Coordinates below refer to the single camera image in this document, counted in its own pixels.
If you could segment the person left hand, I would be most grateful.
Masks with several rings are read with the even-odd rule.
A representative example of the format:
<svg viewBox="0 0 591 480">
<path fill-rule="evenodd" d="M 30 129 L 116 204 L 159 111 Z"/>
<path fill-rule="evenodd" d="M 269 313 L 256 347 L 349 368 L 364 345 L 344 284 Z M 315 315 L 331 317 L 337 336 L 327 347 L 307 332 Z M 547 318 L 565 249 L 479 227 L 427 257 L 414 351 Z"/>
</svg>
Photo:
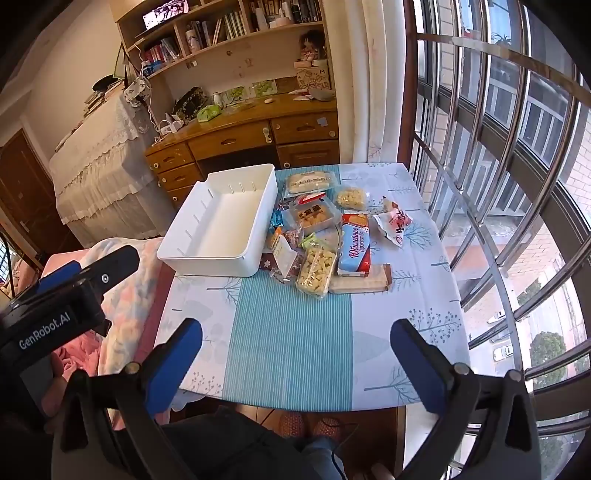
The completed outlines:
<svg viewBox="0 0 591 480">
<path fill-rule="evenodd" d="M 67 381 L 63 377 L 64 368 L 59 356 L 53 352 L 49 359 L 53 377 L 42 397 L 41 408 L 47 417 L 52 418 L 59 412 Z"/>
</svg>

